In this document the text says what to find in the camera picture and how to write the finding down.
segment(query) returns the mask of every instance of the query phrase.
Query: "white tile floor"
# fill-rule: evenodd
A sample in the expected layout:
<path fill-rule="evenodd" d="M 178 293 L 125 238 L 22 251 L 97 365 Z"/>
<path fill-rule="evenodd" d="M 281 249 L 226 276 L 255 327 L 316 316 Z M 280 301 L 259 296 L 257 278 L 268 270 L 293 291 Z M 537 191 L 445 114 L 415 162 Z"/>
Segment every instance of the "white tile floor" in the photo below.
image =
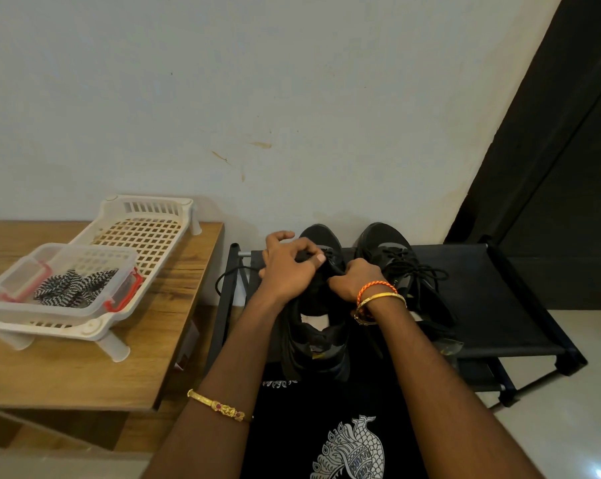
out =
<path fill-rule="evenodd" d="M 589 366 L 497 413 L 549 479 L 601 479 L 601 311 L 555 311 Z M 520 387 L 553 369 L 551 358 L 503 360 Z M 494 403 L 490 396 L 482 397 Z M 58 459 L 0 455 L 0 479 L 133 479 L 144 460 Z"/>

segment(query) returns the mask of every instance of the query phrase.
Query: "orange thread bracelet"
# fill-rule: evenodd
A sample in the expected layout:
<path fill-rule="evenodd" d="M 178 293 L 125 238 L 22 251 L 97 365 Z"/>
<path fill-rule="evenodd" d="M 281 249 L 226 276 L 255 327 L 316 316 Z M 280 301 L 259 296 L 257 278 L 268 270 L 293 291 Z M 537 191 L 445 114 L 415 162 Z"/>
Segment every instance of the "orange thread bracelet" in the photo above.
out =
<path fill-rule="evenodd" d="M 360 290 L 360 292 L 358 293 L 358 297 L 356 297 L 356 306 L 360 306 L 360 297 L 362 296 L 362 293 L 365 292 L 369 287 L 371 287 L 372 285 L 376 285 L 376 284 L 383 284 L 388 286 L 391 290 L 393 290 L 396 294 L 398 294 L 398 291 L 396 290 L 396 288 L 394 286 L 392 286 L 389 282 L 384 281 L 384 280 L 373 280 L 367 284 L 365 284 L 364 286 L 362 286 L 362 289 Z"/>

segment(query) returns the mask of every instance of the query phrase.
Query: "black sneaker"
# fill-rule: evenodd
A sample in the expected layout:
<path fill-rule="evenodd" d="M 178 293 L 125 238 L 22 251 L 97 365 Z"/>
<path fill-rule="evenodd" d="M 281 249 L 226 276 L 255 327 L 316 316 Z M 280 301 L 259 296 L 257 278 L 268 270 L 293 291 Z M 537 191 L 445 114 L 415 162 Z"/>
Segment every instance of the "black sneaker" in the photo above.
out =
<path fill-rule="evenodd" d="M 449 274 L 421 264 L 409 242 L 394 227 L 379 222 L 369 225 L 358 239 L 356 257 L 380 267 L 385 279 L 405 298 L 409 310 L 432 321 L 426 323 L 430 339 L 453 336 L 444 326 L 453 326 L 456 316 L 438 292 L 438 281 L 449 278 Z"/>
<path fill-rule="evenodd" d="M 288 380 L 349 378 L 349 316 L 353 306 L 338 297 L 328 278 L 344 274 L 341 245 L 325 225 L 312 225 L 301 237 L 318 245 L 327 260 L 316 271 L 309 287 L 281 312 L 283 336 L 281 367 Z M 299 253 L 297 260 L 309 256 Z"/>

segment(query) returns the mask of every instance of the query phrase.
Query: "person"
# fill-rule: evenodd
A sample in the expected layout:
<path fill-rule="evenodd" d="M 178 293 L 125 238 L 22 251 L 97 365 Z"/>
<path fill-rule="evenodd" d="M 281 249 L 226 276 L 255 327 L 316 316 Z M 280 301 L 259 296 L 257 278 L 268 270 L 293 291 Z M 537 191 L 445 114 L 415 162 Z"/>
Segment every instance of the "person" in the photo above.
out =
<path fill-rule="evenodd" d="M 312 389 L 311 383 L 303 388 L 303 382 L 283 382 L 278 390 L 261 383 L 277 315 L 325 262 L 323 251 L 307 238 L 283 242 L 293 237 L 285 231 L 267 236 L 262 283 L 196 390 L 198 396 L 216 400 L 217 407 L 221 403 L 240 410 L 244 419 L 190 400 L 144 479 L 543 477 L 432 346 L 400 299 L 382 297 L 367 305 L 391 354 L 400 386 L 396 396 L 390 388 L 376 394 L 361 384 L 351 384 L 357 386 L 354 392 L 341 393 L 323 385 Z M 300 251 L 311 257 L 297 262 Z M 380 268 L 357 258 L 343 276 L 329 278 L 328 285 L 355 303 L 359 291 L 373 281 L 385 281 Z M 386 291 L 375 284 L 362 298 Z M 265 391 L 280 395 L 261 406 Z M 252 415 L 254 422 L 248 423 Z"/>

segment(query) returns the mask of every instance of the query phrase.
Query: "white printed design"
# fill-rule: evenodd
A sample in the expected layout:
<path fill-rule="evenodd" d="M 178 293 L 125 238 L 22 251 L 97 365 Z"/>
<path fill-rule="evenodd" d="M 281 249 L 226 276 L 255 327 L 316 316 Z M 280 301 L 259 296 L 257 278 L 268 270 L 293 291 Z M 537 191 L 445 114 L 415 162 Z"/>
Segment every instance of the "white printed design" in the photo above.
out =
<path fill-rule="evenodd" d="M 333 479 L 346 470 L 352 479 L 382 479 L 385 453 L 376 435 L 369 432 L 367 422 L 376 417 L 353 418 L 351 425 L 343 422 L 327 434 L 323 453 L 312 463 L 311 479 Z"/>
<path fill-rule="evenodd" d="M 263 386 L 271 386 L 272 388 L 280 388 L 282 386 L 283 388 L 287 388 L 287 385 L 291 385 L 292 383 L 298 383 L 298 381 L 297 380 L 289 380 L 289 381 L 282 381 L 282 380 L 264 381 L 263 382 Z"/>

